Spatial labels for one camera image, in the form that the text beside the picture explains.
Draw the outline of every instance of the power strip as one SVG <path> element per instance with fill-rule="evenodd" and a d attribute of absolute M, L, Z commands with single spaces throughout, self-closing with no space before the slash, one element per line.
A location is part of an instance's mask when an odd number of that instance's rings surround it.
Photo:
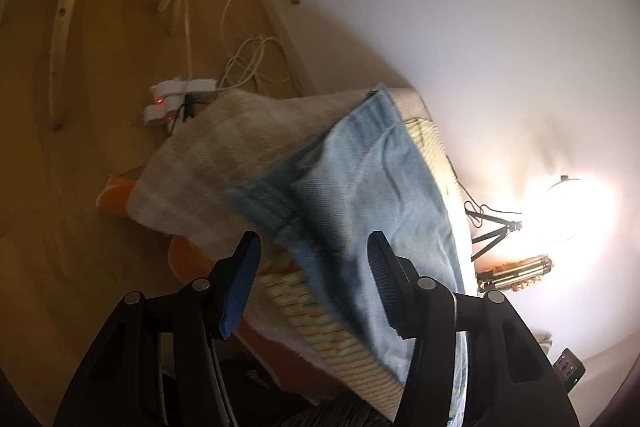
<path fill-rule="evenodd" d="M 160 103 L 147 105 L 142 111 L 142 121 L 145 125 L 164 125 L 175 118 L 182 106 L 184 97 L 172 94 L 162 99 Z"/>
<path fill-rule="evenodd" d="M 150 90 L 156 103 L 162 103 L 162 100 L 169 96 L 187 94 L 194 96 L 196 102 L 209 103 L 213 100 L 217 88 L 218 83 L 213 78 L 196 78 L 186 81 L 176 76 L 172 80 L 165 80 L 151 86 Z"/>

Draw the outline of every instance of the metal screw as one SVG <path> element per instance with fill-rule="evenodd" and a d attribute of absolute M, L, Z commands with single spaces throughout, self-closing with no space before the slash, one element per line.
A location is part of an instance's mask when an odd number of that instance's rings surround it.
<path fill-rule="evenodd" d="M 196 292 L 203 292 L 207 288 L 209 288 L 209 279 L 196 279 L 191 283 L 191 287 L 196 290 Z"/>
<path fill-rule="evenodd" d="M 431 277 L 420 277 L 418 286 L 423 290 L 433 290 L 436 287 L 436 282 Z"/>
<path fill-rule="evenodd" d="M 123 300 L 125 304 L 135 304 L 140 301 L 141 297 L 140 292 L 129 292 L 124 296 Z"/>
<path fill-rule="evenodd" d="M 496 304 L 500 304 L 504 302 L 504 293 L 498 292 L 498 290 L 491 290 L 489 292 L 489 300 L 491 302 L 495 302 Z"/>

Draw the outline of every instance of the striped cloth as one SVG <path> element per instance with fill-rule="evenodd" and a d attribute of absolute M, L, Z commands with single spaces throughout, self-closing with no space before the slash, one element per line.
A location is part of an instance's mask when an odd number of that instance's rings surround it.
<path fill-rule="evenodd" d="M 168 139 L 151 158 L 127 202 L 132 219 L 182 235 L 210 260 L 229 256 L 251 225 L 223 200 L 249 176 L 281 160 L 358 106 L 368 90 L 273 100 L 230 90 Z M 444 198 L 465 287 L 476 284 L 462 200 L 436 126 L 411 89 L 390 93 Z M 402 388 L 373 355 L 315 302 L 289 253 L 263 240 L 263 255 L 244 312 L 265 338 L 339 377 L 355 394 L 393 419 Z"/>

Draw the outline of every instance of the pile of cloth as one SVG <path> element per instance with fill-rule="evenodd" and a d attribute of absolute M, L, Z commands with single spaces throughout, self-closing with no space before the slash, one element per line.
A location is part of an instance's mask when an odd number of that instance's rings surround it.
<path fill-rule="evenodd" d="M 257 230 L 262 261 L 238 337 L 281 387 L 322 401 L 346 386 L 390 420 L 413 341 L 386 323 L 369 233 L 385 232 L 421 275 L 476 292 L 459 187 L 410 89 L 291 100 L 226 92 L 153 156 L 126 213 L 176 236 L 169 263 L 183 282 Z M 466 356 L 459 333 L 452 426 L 462 424 Z"/>

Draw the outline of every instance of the blue object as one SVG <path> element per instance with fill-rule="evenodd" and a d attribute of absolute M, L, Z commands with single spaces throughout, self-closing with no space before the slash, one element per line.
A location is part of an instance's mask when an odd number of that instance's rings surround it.
<path fill-rule="evenodd" d="M 229 204 L 283 245 L 315 298 L 404 383 L 414 341 L 389 327 L 367 260 L 382 230 L 421 276 L 465 293 L 456 246 L 433 176 L 385 87 L 327 133 L 260 179 L 227 194 Z M 466 337 L 458 334 L 450 425 L 462 424 Z"/>
<path fill-rule="evenodd" d="M 223 339 L 228 339 L 240 325 L 260 265 L 261 250 L 258 234 L 245 232 L 234 254 L 220 259 L 209 274 L 216 301 L 214 313 L 220 314 L 218 331 Z"/>

